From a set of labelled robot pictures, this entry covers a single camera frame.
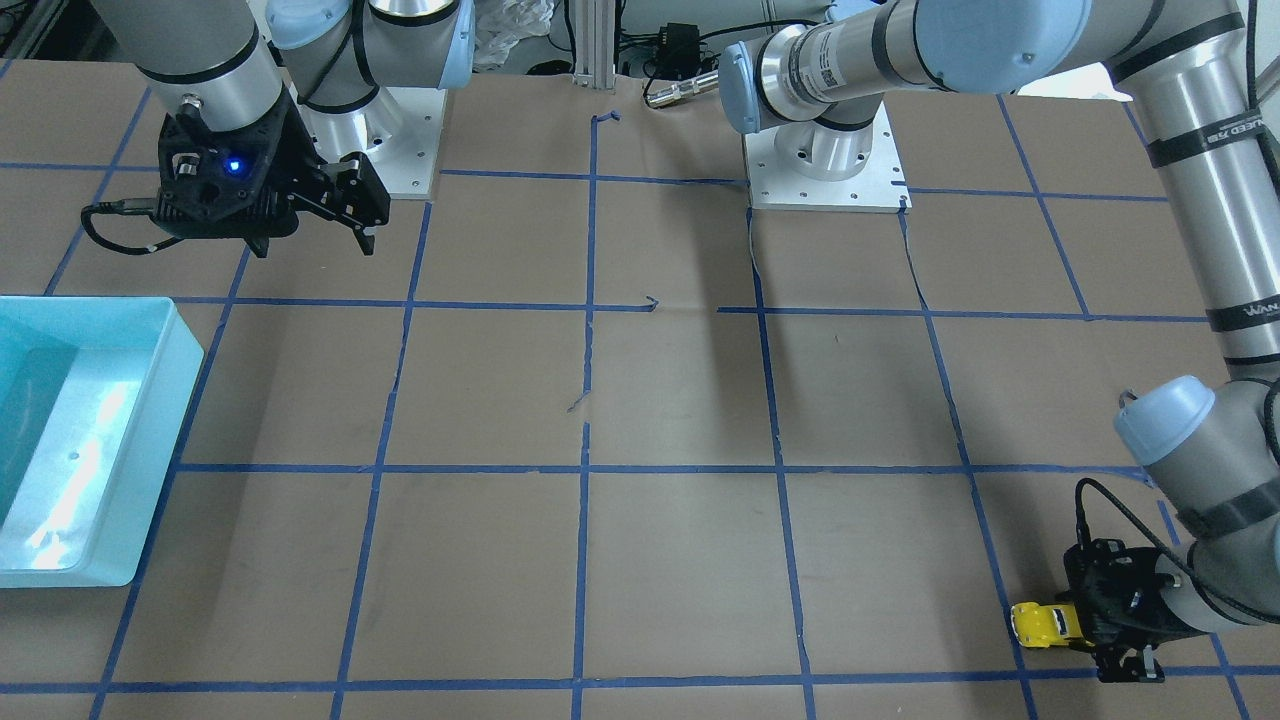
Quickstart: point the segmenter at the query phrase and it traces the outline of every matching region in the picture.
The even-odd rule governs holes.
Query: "metal mounting plate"
[[[369,158],[393,200],[431,200],[448,92],[424,87],[387,90],[404,110],[408,132],[375,149]]]
[[[805,177],[778,158],[772,128],[745,136],[746,170],[751,181],[751,208],[758,210],[827,210],[837,213],[897,213],[911,208],[902,160],[881,105],[873,123],[876,142],[867,167],[847,181],[826,182]]]

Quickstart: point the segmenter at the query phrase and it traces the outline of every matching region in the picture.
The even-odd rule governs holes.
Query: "light blue joint cap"
[[[950,90],[1012,92],[1066,59],[1092,8],[1092,0],[922,0],[915,41]]]
[[[721,106],[728,124],[741,135],[760,132],[760,99],[755,94],[755,63],[745,42],[724,49],[719,69]]]
[[[1158,462],[1192,437],[1213,409],[1213,391],[1192,375],[1170,380],[1116,414],[1115,428],[1142,466]]]
[[[872,0],[838,0],[827,8],[827,22],[840,22],[868,10],[879,10],[879,3],[872,3]]]
[[[471,65],[476,55],[476,6],[474,0],[460,0],[458,22],[453,27],[453,42],[444,59],[440,87],[454,90],[471,82]]]
[[[280,50],[297,50],[333,29],[351,12],[351,0],[268,0],[266,27]]]

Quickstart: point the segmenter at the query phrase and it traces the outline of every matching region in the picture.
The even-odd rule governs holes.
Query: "floor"
[[[1280,717],[1276,632],[1114,687],[1006,629],[1078,477],[1187,537],[1110,416],[1225,378],[1126,111],[888,109],[910,214],[753,215],[714,100],[483,76],[374,258],[129,259],[76,210],[155,187],[137,73],[0,65],[0,292],[209,351],[133,584],[0,591],[0,717]]]

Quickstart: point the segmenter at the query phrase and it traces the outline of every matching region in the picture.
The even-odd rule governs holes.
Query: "black band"
[[[311,108],[316,113],[324,113],[326,115],[342,115],[342,114],[346,114],[346,113],[355,113],[356,110],[358,110],[358,109],[364,108],[365,105],[369,105],[370,102],[372,102],[374,97],[378,97],[378,91],[379,90],[381,90],[381,88],[380,87],[374,87],[372,90],[369,91],[367,95],[365,95],[360,100],[355,100],[352,102],[347,102],[346,105],[316,105],[315,102],[307,102],[306,105],[307,105],[307,108]]]
[[[1106,65],[1107,69],[1111,70],[1112,82],[1124,82],[1134,74],[1166,58],[1172,58],[1188,47],[1194,47],[1206,40],[1212,40],[1220,35],[1225,35],[1243,27],[1244,18],[1240,17],[1240,13],[1231,13],[1229,15],[1222,15],[1206,23],[1201,23],[1188,31],[1179,32],[1178,35],[1152,45],[1123,63],[1111,64],[1108,61]]]
[[[1116,53],[1116,55],[1124,55],[1125,53],[1137,47],[1139,42],[1146,40],[1147,33],[1151,32],[1151,28],[1156,27],[1156,20],[1160,19],[1160,15],[1164,12],[1165,12],[1165,0],[1153,0],[1151,4],[1151,12],[1147,13],[1147,20],[1142,23],[1140,28],[1138,28],[1138,35],[1133,36],[1133,40],[1129,41],[1129,45],[1125,45],[1123,49],[1120,49],[1120,51]]]
[[[913,8],[913,12],[918,15],[920,13],[919,5]],[[919,33],[916,33],[918,29],[919,28],[915,24],[915,15],[911,15],[911,45],[915,47],[915,59],[919,60],[920,69],[924,70],[924,76],[928,77],[929,82],[932,82],[938,90],[955,92],[942,82],[942,78],[933,74],[933,70],[929,69],[929,64],[924,61],[924,55],[920,55],[920,38],[918,36]]]
[[[1280,479],[1261,484],[1203,512],[1188,510],[1178,519],[1199,539],[1217,539],[1280,512]]]
[[[1216,333],[1229,333],[1231,331],[1266,325],[1280,320],[1280,295],[1272,295],[1271,297],[1263,297],[1262,300],[1254,300],[1244,305],[1235,305],[1234,307],[1206,310],[1204,315],[1208,316],[1210,329]]]
[[[1280,363],[1280,352],[1271,355],[1254,355],[1253,357],[1224,357],[1222,361],[1231,368],[1244,368],[1248,365],[1268,365],[1271,363]]]
[[[453,13],[457,13],[458,12],[458,5],[461,5],[461,3],[454,1],[448,8],[445,8],[443,10],[436,10],[434,13],[428,13],[425,15],[416,15],[416,17],[412,17],[412,18],[406,18],[406,17],[401,17],[401,15],[393,15],[390,13],[384,13],[384,12],[381,12],[378,8],[374,8],[374,6],[370,6],[369,9],[372,10],[374,15],[379,20],[383,20],[384,23],[390,23],[393,26],[399,26],[399,27],[422,27],[422,26],[435,24],[435,23],[438,23],[438,22],[448,18]]]
[[[356,47],[356,68],[360,69],[360,78],[365,85],[378,87],[374,73],[369,69],[369,56],[365,54],[365,0],[356,0],[351,12],[355,13],[351,17],[351,40]]]
[[[182,76],[169,76],[164,73],[151,72],[141,65],[138,65],[138,72],[147,76],[148,78],[163,82],[165,85],[200,85],[202,82],[209,82],[211,79],[218,79],[224,74],[234,70],[236,68],[243,65],[253,56],[253,51],[257,50],[257,26],[253,26],[253,35],[250,36],[248,42],[244,47],[241,47],[230,60],[220,63],[216,67],[209,68],[207,70],[200,70],[198,73],[187,73]]]
[[[800,74],[800,56],[804,54],[805,44],[808,44],[812,37],[812,33],[805,32],[791,45],[791,58],[787,63],[787,65],[790,65],[787,68],[787,76],[791,78],[791,90],[794,90],[805,102],[812,102],[814,105],[831,105],[831,100],[814,97],[813,92],[805,86],[804,78]]]
[[[876,24],[872,26],[872,59],[876,61],[876,69],[881,72],[881,77],[899,87],[914,87],[920,83],[911,82],[899,74],[893,61],[888,58],[888,19],[893,15],[893,10],[897,10],[897,3],[893,3],[888,10],[876,13]]]
[[[1262,135],[1267,129],[1262,110],[1245,110],[1234,118],[1219,120],[1169,140],[1157,140],[1147,146],[1151,167],[1160,169],[1179,160],[1203,155],[1210,150]]]
[[[876,115],[872,115],[870,118],[868,118],[868,119],[865,119],[865,120],[863,120],[860,123],[838,123],[836,120],[828,120],[827,118],[824,118],[822,115],[819,115],[813,122],[818,123],[819,126],[822,126],[822,127],[824,127],[827,129],[833,129],[836,132],[856,132],[856,131],[860,131],[864,127],[874,123],[876,122]]]

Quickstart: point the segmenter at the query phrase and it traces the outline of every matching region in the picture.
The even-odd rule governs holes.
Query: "black cable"
[[[817,26],[817,24],[822,24],[822,23],[810,20],[810,19],[804,19],[804,18],[787,18],[787,19],[781,19],[781,20],[763,20],[763,22],[758,22],[758,23],[748,23],[745,26],[733,26],[733,27],[726,27],[726,28],[721,28],[721,29],[714,29],[712,32],[699,35],[698,36],[698,42],[701,42],[701,41],[704,41],[704,40],[707,40],[709,37],[716,37],[716,36],[719,36],[719,35],[728,35],[728,33],[732,33],[732,32],[745,32],[745,31],[749,31],[749,29],[759,29],[759,28],[771,28],[772,29],[776,26],[794,26],[794,24],[803,24],[803,26],[810,26],[812,27],[812,26]],[[649,78],[649,82],[644,83],[644,88],[640,91],[640,97],[644,100],[645,108],[649,108],[650,110],[659,110],[660,109],[660,108],[654,108],[653,105],[649,104],[649,91],[653,90],[653,83],[654,83],[655,79],[658,79],[657,76],[663,69],[664,68],[655,67],[654,70],[653,70],[653,74],[649,74],[648,72],[645,73],[645,76]]]
[[[105,249],[108,249],[108,250],[110,250],[113,252],[119,252],[120,255],[133,255],[133,256],[151,255],[154,252],[160,252],[161,250],[164,250],[166,247],[173,247],[174,245],[178,245],[179,242],[182,242],[184,240],[184,238],[180,238],[180,237],[170,237],[169,240],[163,240],[163,241],[160,241],[160,242],[157,242],[155,245],[148,245],[146,247],[129,247],[127,245],[116,245],[116,243],[111,242],[110,240],[106,240],[105,237],[102,237],[101,233],[97,232],[97,228],[93,227],[93,215],[127,215],[127,214],[128,215],[141,215],[141,214],[145,214],[145,213],[140,213],[140,211],[124,213],[123,211],[124,210],[124,202],[125,202],[124,200],[118,200],[115,202],[95,202],[92,205],[86,205],[84,208],[82,208],[81,209],[81,227],[84,228],[84,234],[87,234],[90,237],[90,240],[92,240],[93,242],[101,245],[102,247],[105,247]],[[143,200],[141,202],[151,202],[151,200]]]
[[[564,0],[564,27],[568,28],[568,54],[573,59],[573,70],[577,72],[577,40],[573,37],[573,20],[570,18],[568,0]]]
[[[1192,570],[1190,565],[1188,565],[1187,561],[1184,561],[1181,557],[1178,556],[1178,553],[1170,550],[1169,546],[1161,542],[1161,539],[1156,537],[1156,533],[1151,532],[1151,528],[1148,528],[1146,523],[1138,519],[1138,516],[1134,515],[1133,511],[1129,510],[1129,507],[1125,506],[1125,503],[1121,502],[1119,497],[1116,497],[1111,491],[1106,488],[1106,486],[1094,480],[1093,478],[1080,478],[1080,482],[1075,483],[1075,518],[1076,518],[1075,532],[1078,538],[1088,538],[1089,536],[1089,527],[1084,521],[1085,487],[1092,487],[1093,489],[1098,491],[1102,495],[1102,497],[1107,498],[1111,502],[1111,505],[1115,505],[1116,510],[1119,510],[1130,523],[1133,523],[1133,527],[1137,528],[1138,532],[1147,538],[1147,542],[1149,542],[1156,550],[1158,550],[1161,555],[1167,557],[1169,561],[1172,562],[1175,568],[1185,573],[1187,577],[1190,579],[1190,582],[1199,585],[1208,594],[1216,597],[1222,605],[1230,607],[1231,610],[1235,610],[1242,615],[1248,615],[1254,620],[1261,620],[1262,623],[1268,623],[1268,624],[1280,624],[1280,615],[1272,615],[1270,612],[1263,612],[1261,610],[1249,607],[1248,605],[1244,605],[1233,598],[1231,596],[1226,594],[1222,589],[1217,588],[1216,585],[1208,583],[1207,580],[1204,580],[1204,578],[1201,578],[1196,573],[1196,570]]]
[[[742,32],[742,31],[748,31],[748,29],[759,29],[762,27],[767,27],[767,28],[773,28],[774,26],[809,26],[809,27],[813,27],[813,26],[817,26],[817,24],[822,24],[822,23],[818,23],[815,20],[810,20],[810,19],[805,19],[805,18],[788,18],[788,19],[782,19],[782,20],[763,20],[763,22],[759,22],[759,23],[748,23],[745,26],[733,26],[733,27],[727,27],[727,28],[723,28],[723,29],[716,29],[716,31],[708,32],[705,35],[699,35],[698,40],[707,40],[708,37],[716,37],[718,35],[728,35],[731,32]]]
[[[1267,388],[1267,396],[1262,401],[1262,430],[1267,437],[1267,450],[1271,451],[1271,457],[1276,462],[1280,462],[1280,439],[1276,438],[1276,396],[1280,396],[1280,380],[1271,383]]]
[[[1245,27],[1244,40],[1244,86],[1249,110],[1257,110],[1258,105],[1258,0],[1249,0],[1249,19]],[[1265,129],[1258,136],[1258,147],[1262,150],[1262,163],[1271,176],[1271,186],[1276,195],[1280,195],[1280,165],[1276,164],[1275,152],[1271,149],[1271,131]]]
[[[324,81],[329,79],[329,73],[333,72],[334,65],[338,64],[338,60],[342,58],[342,54],[346,53],[347,46],[351,45],[351,38],[353,36],[352,33],[353,27],[355,23],[347,26],[347,33],[342,36],[342,44],[338,45],[338,50],[335,50],[334,54],[329,56],[328,60],[325,60],[324,68],[320,70],[320,74],[316,76],[316,82],[315,85],[311,86],[311,90],[308,90],[306,94],[298,92],[298,105],[306,105],[307,102],[310,102],[311,99],[315,96],[316,91],[320,90],[320,86],[324,85]]]

